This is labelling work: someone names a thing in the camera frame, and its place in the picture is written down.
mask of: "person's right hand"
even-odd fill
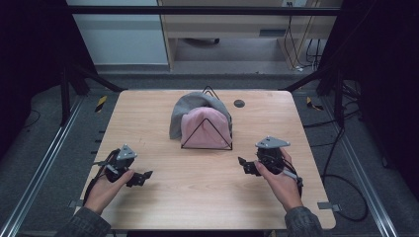
[[[280,148],[283,153],[284,159],[292,162],[291,156],[287,153],[284,148]],[[296,180],[280,173],[279,175],[272,174],[262,163],[255,161],[256,169],[259,173],[268,181],[269,186],[274,192],[275,197],[283,205],[286,212],[289,210],[302,206],[301,197],[298,193],[298,187],[296,186]]]

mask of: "hand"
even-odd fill
[[[281,152],[283,153],[284,159],[292,162],[291,156],[287,151],[280,147]],[[301,197],[298,193],[298,187],[296,186],[296,180],[280,173],[279,175],[272,174],[262,163],[255,161],[256,169],[259,173],[268,181],[269,186],[274,192],[275,197],[283,205],[286,212],[292,208],[302,206]]]
[[[84,207],[99,215],[102,214],[105,207],[111,203],[111,200],[114,199],[121,187],[132,178],[134,173],[134,170],[128,170],[113,183],[109,182],[106,176],[99,178],[92,191],[90,191]]]

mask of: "fabric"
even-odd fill
[[[231,144],[228,120],[221,112],[198,107],[182,116],[181,144],[192,148],[225,148]]]
[[[305,206],[293,208],[286,214],[286,226],[290,237],[323,236],[317,216]]]
[[[170,120],[169,137],[170,139],[176,139],[182,137],[181,122],[182,116],[187,114],[190,110],[197,107],[209,107],[219,111],[228,120],[228,128],[231,134],[232,123],[231,116],[228,113],[224,103],[212,96],[209,96],[203,92],[192,92],[179,99],[173,108],[173,113]]]
[[[92,210],[81,207],[54,236],[100,237],[106,236],[111,225]]]

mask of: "person's left hand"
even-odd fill
[[[99,178],[92,191],[90,191],[84,207],[91,209],[99,215],[102,214],[105,207],[111,203],[121,187],[132,178],[134,173],[134,170],[128,170],[113,183],[109,182],[105,176]]]

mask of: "pink cloth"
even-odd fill
[[[199,125],[200,127],[194,133],[194,130]],[[231,144],[232,139],[228,128],[227,118],[221,112],[213,108],[198,107],[190,110],[186,115],[182,116],[181,129],[181,143],[184,147],[225,148]]]

